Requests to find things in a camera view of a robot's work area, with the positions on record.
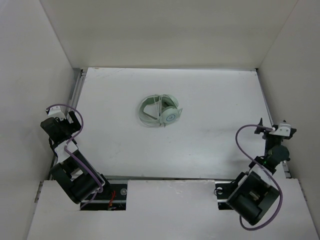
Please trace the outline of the mint green headphones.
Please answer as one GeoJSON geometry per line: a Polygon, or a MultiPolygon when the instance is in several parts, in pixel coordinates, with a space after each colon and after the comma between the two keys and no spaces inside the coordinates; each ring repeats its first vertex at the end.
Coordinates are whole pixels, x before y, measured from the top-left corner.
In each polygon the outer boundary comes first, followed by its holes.
{"type": "Polygon", "coordinates": [[[153,94],[143,99],[138,107],[138,117],[147,126],[166,126],[177,121],[183,108],[179,108],[179,101],[170,94],[153,94]],[[145,112],[147,106],[154,106],[156,116],[145,112]]]}

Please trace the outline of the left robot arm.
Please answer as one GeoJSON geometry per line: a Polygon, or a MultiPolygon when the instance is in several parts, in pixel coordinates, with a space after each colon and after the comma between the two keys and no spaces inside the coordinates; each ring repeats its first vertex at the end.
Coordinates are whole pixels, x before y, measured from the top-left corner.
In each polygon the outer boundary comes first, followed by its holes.
{"type": "Polygon", "coordinates": [[[49,171],[53,179],[75,204],[91,194],[103,199],[109,197],[112,186],[81,154],[73,139],[73,135],[82,129],[75,113],[69,111],[68,119],[59,106],[46,112],[48,118],[40,126],[48,134],[50,148],[57,157],[57,163],[49,171]]]}

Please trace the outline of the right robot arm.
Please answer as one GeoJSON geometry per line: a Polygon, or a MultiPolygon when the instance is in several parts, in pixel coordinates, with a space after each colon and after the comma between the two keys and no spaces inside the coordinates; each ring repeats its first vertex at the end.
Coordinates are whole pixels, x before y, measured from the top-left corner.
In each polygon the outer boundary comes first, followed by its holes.
{"type": "Polygon", "coordinates": [[[289,149],[283,141],[290,140],[297,131],[286,120],[271,127],[260,121],[252,127],[254,134],[262,135],[265,141],[264,154],[253,158],[239,147],[250,160],[248,171],[214,190],[216,196],[224,196],[225,204],[238,213],[239,223],[246,231],[260,230],[278,215],[284,196],[274,174],[278,165],[290,161],[289,149]]]}

